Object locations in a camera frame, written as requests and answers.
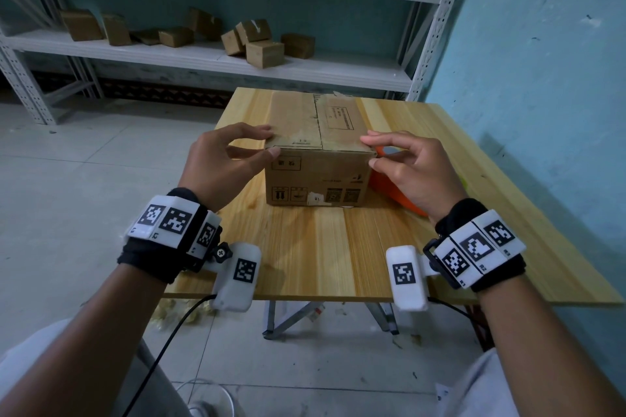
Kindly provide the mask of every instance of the person's left hand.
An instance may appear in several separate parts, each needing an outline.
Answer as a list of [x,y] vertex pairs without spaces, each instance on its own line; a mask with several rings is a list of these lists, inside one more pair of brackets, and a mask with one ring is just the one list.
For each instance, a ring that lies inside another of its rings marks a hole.
[[205,132],[189,149],[178,186],[189,188],[200,203],[217,212],[280,155],[280,147],[255,150],[229,144],[238,138],[264,140],[273,134],[267,124],[253,127],[244,122]]

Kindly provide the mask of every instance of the wooden tabletop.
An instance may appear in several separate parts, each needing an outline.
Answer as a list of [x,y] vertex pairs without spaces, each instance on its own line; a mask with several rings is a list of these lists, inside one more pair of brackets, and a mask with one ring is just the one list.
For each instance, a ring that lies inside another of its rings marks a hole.
[[[267,121],[272,91],[239,88],[217,127]],[[554,304],[623,303],[622,297],[567,241],[436,104],[356,98],[368,128],[408,130],[443,143],[470,196],[495,209],[523,240],[528,275]],[[262,142],[235,145],[261,148]],[[255,292],[258,300],[392,302],[385,250],[421,248],[436,235],[431,224],[368,191],[363,208],[269,206],[263,174],[226,208],[222,239],[261,248]],[[212,291],[214,275],[183,273],[167,288],[171,297],[195,298]],[[441,277],[429,278],[430,293],[455,304],[476,301],[471,291],[454,291]]]

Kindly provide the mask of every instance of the forearm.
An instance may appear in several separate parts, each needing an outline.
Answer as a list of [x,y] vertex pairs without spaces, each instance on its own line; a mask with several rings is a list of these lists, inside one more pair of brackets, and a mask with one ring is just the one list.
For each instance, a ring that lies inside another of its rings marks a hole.
[[109,415],[165,285],[120,264],[0,402],[0,415]]
[[626,415],[623,398],[526,275],[479,299],[522,417]]

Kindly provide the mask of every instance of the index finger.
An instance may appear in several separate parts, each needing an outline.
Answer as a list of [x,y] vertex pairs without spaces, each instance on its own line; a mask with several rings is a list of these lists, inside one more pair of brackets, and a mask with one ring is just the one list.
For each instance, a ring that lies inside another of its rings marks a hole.
[[269,124],[252,126],[245,122],[237,122],[226,127],[215,130],[220,140],[225,144],[230,144],[238,138],[253,138],[254,140],[265,140],[274,135]]
[[374,136],[361,136],[361,142],[370,147],[392,145],[394,147],[400,147],[401,149],[407,149],[415,155],[419,155],[419,152],[421,152],[426,145],[426,141],[427,139],[425,137],[417,137],[403,132],[388,132],[387,134],[376,134]]

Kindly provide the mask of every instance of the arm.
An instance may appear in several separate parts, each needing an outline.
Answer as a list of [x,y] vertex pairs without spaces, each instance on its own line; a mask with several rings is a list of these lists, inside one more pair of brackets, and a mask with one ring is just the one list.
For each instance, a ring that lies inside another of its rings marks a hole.
[[[258,151],[229,144],[237,138],[270,136],[268,125],[244,123],[202,134],[189,151],[178,186],[190,189],[212,211],[223,208],[280,153],[278,147]],[[0,415],[109,415],[166,285],[140,268],[118,265],[0,401]]]
[[[374,131],[361,140],[371,146],[406,149],[371,160],[370,165],[427,212],[433,225],[467,198],[438,140]],[[478,297],[520,415],[626,415],[624,399],[526,275],[496,283]]]

